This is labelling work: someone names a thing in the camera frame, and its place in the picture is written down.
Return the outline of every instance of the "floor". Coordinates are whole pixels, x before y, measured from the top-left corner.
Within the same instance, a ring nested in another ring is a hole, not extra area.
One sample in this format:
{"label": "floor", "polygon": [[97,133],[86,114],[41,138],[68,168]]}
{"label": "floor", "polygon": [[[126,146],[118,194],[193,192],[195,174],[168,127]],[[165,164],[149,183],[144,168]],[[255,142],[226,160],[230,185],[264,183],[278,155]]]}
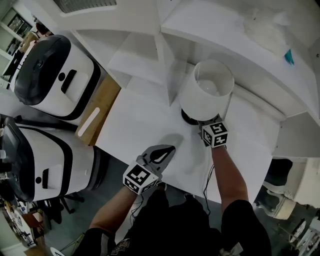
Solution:
{"label": "floor", "polygon": [[[66,210],[63,210],[62,223],[57,224],[52,220],[52,230],[48,229],[49,225],[45,220],[45,243],[47,248],[54,247],[58,250],[61,250],[66,245],[76,240],[82,233],[86,232],[98,209],[108,202],[108,200],[110,200],[118,192],[118,190],[122,188],[122,178],[126,168],[127,165],[125,163],[114,157],[111,157],[105,178],[98,189],[93,191],[79,192],[79,195],[81,195],[85,200],[84,203],[66,199],[69,207],[75,209],[75,213],[68,214]],[[150,189],[143,194],[144,204],[152,192],[153,189]],[[168,186],[166,194],[170,206],[181,204],[185,200],[183,191],[172,186]],[[197,199],[202,203],[203,208],[205,209],[205,200],[198,197]],[[138,196],[136,204],[132,206],[132,209],[135,209],[139,205],[139,202],[141,202],[140,196]],[[209,201],[208,205],[209,209],[211,210],[211,214],[209,216],[210,226],[220,230],[222,218],[220,204]],[[282,255],[281,250],[288,246],[286,242],[287,236],[278,228],[278,224],[280,224],[281,227],[292,231],[295,226],[299,224],[300,220],[305,218],[308,222],[308,226],[312,220],[312,217],[315,216],[317,211],[313,207],[306,209],[306,207],[297,204],[288,220],[277,220],[267,216],[261,209],[255,208],[254,210],[258,219],[263,224],[269,235],[272,247],[272,256]],[[128,214],[125,222],[122,224],[116,234],[116,243],[125,236],[130,227],[130,215]],[[65,254],[65,256],[70,256],[71,251],[72,246],[66,250],[63,250],[62,252]]]}

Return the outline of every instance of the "person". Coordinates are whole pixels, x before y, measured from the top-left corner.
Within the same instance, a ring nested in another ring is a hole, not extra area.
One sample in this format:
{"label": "person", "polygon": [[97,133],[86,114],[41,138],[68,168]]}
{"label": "person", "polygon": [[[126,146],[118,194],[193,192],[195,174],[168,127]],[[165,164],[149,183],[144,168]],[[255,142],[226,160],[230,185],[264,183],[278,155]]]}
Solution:
{"label": "person", "polygon": [[106,255],[259,255],[271,256],[267,232],[249,203],[246,183],[224,146],[212,149],[221,196],[221,233],[193,195],[169,207],[166,185],[159,183],[124,239],[115,234],[137,194],[124,186],[93,218],[74,256]]}

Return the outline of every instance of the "white lamp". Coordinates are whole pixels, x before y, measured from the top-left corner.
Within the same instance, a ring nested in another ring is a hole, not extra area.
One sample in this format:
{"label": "white lamp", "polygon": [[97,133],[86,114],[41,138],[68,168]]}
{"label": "white lamp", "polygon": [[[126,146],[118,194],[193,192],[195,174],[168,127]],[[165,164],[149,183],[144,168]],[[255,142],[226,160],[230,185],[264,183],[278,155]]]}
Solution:
{"label": "white lamp", "polygon": [[226,65],[214,59],[201,61],[181,88],[181,108],[191,119],[211,120],[225,106],[234,85],[234,76]]}

